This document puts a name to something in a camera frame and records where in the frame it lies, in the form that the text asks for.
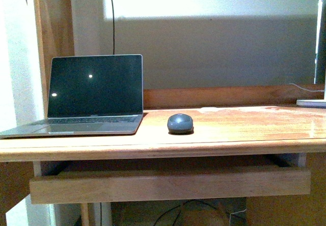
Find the black screen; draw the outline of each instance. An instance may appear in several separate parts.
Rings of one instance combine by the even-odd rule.
[[[140,54],[53,58],[49,118],[142,113]]]

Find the computer mouse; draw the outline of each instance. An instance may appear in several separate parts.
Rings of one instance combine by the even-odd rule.
[[[194,130],[194,122],[187,114],[174,114],[168,119],[168,130],[170,134],[190,134]]]

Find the cable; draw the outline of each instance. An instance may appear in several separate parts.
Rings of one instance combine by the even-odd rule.
[[[175,226],[175,223],[177,222],[177,220],[178,220],[178,218],[180,217],[180,215],[181,215],[181,210],[179,211],[177,217],[175,218],[175,220],[174,220],[172,226]]]
[[[229,219],[229,226],[231,226],[231,216],[234,215],[234,214],[238,214],[238,213],[241,213],[241,212],[246,212],[247,209],[244,209],[243,211],[238,211],[238,212],[232,212],[230,213],[230,219]]]
[[[100,226],[102,226],[102,202],[100,202]]]
[[[153,224],[153,226],[155,226],[155,225],[158,223],[158,221],[159,221],[162,217],[164,217],[164,215],[168,214],[169,212],[173,211],[174,209],[176,209],[176,208],[178,208],[178,207],[180,207],[180,205],[179,205],[179,206],[176,206],[176,207],[174,207],[174,208],[171,208],[170,210],[168,210],[168,211],[166,211],[165,213],[163,213],[160,217],[158,217],[158,219],[155,221],[155,223]]]
[[[206,203],[206,202],[204,202],[204,201],[201,201],[201,200],[194,200],[195,202],[199,202],[199,203],[201,203],[201,204],[205,204],[205,205],[207,205],[207,206],[209,206],[209,207],[211,207],[211,208],[213,208],[213,209],[215,209],[215,210],[218,210],[215,206],[212,206],[211,204],[209,204],[209,203]]]
[[[292,83],[292,82],[290,84],[298,87],[299,89],[302,89],[302,90],[305,90],[305,91],[309,91],[309,92],[325,92],[325,90],[307,90],[307,89],[302,88],[299,85],[296,85],[295,83]]]
[[[193,201],[195,201],[195,200],[189,200],[189,201],[186,201],[186,202],[184,203],[184,205],[187,204],[187,203],[189,203],[189,202],[193,202]],[[160,217],[158,217],[158,219],[155,221],[155,223],[153,224],[153,226],[155,226],[155,225],[158,223],[158,221],[159,221],[162,217],[164,217],[164,215],[168,214],[169,212],[173,211],[174,209],[177,209],[178,207],[180,207],[180,205],[178,205],[178,206],[176,206],[176,207],[174,207],[174,208],[171,208],[170,210],[168,210],[168,211],[166,211],[165,213],[163,213]]]
[[[115,51],[116,51],[116,24],[115,24],[115,17],[114,17],[113,0],[111,0],[111,5],[112,5],[112,22],[113,22],[113,54],[115,54]]]

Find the desk drawer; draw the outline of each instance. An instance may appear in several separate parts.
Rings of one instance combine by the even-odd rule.
[[[310,171],[263,155],[75,161],[30,187],[33,204],[308,194]]]

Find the desk leg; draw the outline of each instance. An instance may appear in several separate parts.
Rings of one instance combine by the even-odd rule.
[[[0,226],[7,226],[6,214],[5,213],[0,215]]]
[[[93,203],[82,203],[81,208],[81,223],[83,226],[95,226],[95,213]]]

